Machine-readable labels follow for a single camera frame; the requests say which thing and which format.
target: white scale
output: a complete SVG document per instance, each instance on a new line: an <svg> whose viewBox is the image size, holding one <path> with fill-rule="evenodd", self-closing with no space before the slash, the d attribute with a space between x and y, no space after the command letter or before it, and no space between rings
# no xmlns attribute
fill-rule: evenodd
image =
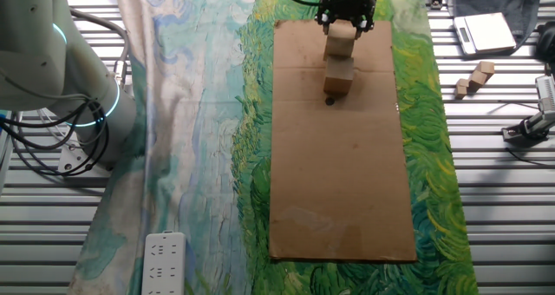
<svg viewBox="0 0 555 295"><path fill-rule="evenodd" d="M465 54L493 53L516 47L502 13L456 17L453 24Z"/></svg>

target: electrical outlet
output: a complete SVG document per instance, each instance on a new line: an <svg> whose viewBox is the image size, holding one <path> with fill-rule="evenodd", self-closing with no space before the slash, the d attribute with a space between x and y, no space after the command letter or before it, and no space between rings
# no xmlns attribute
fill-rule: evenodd
<svg viewBox="0 0 555 295"><path fill-rule="evenodd" d="M185 234L148 234L142 269L141 295L183 295L185 291Z"/></svg>

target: painted fabric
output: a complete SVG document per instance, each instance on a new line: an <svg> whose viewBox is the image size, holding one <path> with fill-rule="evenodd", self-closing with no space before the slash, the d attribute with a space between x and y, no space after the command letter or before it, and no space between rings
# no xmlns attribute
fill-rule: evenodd
<svg viewBox="0 0 555 295"><path fill-rule="evenodd" d="M418 255L406 265L268 257L273 25L315 8L118 1L138 117L70 294L140 294L144 238L166 230L186 235L188 294L478 294L424 0L375 12L393 25Z"/></svg>

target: small wooden block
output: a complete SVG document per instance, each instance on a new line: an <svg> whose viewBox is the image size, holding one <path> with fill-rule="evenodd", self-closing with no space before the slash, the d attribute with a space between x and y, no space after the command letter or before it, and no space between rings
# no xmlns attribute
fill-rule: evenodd
<svg viewBox="0 0 555 295"><path fill-rule="evenodd" d="M467 95L468 88L465 86L457 86L454 88L454 98L457 100L461 100Z"/></svg>
<svg viewBox="0 0 555 295"><path fill-rule="evenodd" d="M351 23L336 21L330 25L326 37L326 47L323 52L323 59L328 56L351 57L355 47L356 28Z"/></svg>
<svg viewBox="0 0 555 295"><path fill-rule="evenodd" d="M328 56L323 91L331 95L347 95L355 75L354 65L352 57Z"/></svg>
<svg viewBox="0 0 555 295"><path fill-rule="evenodd" d="M493 74L495 74L495 63L494 62L485 62L481 61L476 66L476 69L479 72L486 74L486 82L492 78Z"/></svg>
<svg viewBox="0 0 555 295"><path fill-rule="evenodd" d="M468 80L470 81L468 83L468 91L476 92L478 91L478 89L480 89L483 85L486 84L487 75L478 70L475 70L470 75L470 78L468 78Z"/></svg>
<svg viewBox="0 0 555 295"><path fill-rule="evenodd" d="M457 87L464 87L464 88L468 88L470 83L470 80L468 79L459 79L459 81L457 81Z"/></svg>

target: blue light ring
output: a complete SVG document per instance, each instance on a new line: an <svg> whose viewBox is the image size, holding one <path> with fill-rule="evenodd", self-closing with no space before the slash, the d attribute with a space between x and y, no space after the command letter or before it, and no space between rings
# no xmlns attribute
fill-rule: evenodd
<svg viewBox="0 0 555 295"><path fill-rule="evenodd" d="M114 101L114 105L112 105L112 108L105 114L106 118L108 118L108 116L110 116L110 114L112 114L112 112L114 112L115 107L118 105L118 102L120 101L120 87L118 86L117 82L115 84L115 87L118 89L118 93L115 96L115 101ZM95 125L97 122L101 122L102 118L97 119L96 121L91 121L89 123L86 124L76 124L76 127L88 127L88 126L93 126Z"/></svg>
<svg viewBox="0 0 555 295"><path fill-rule="evenodd" d="M54 26L54 29L57 30L60 35L62 35L63 41L66 43L66 45L68 44L68 39L66 38L66 35L63 33L63 31L58 27L58 25L52 23L52 26Z"/></svg>

